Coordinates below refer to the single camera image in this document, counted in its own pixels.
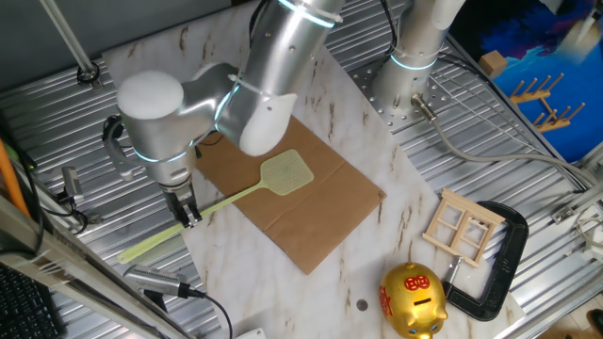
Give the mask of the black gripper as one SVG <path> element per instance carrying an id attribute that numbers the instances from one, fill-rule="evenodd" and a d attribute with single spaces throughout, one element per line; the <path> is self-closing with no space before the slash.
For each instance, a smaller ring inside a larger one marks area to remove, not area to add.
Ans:
<path id="1" fill-rule="evenodd" d="M 163 191 L 166 203 L 176 221 L 186 228 L 192 228 L 203 220 L 196 203 L 191 177 L 187 177 L 178 184 L 160 184 L 159 187 Z"/>

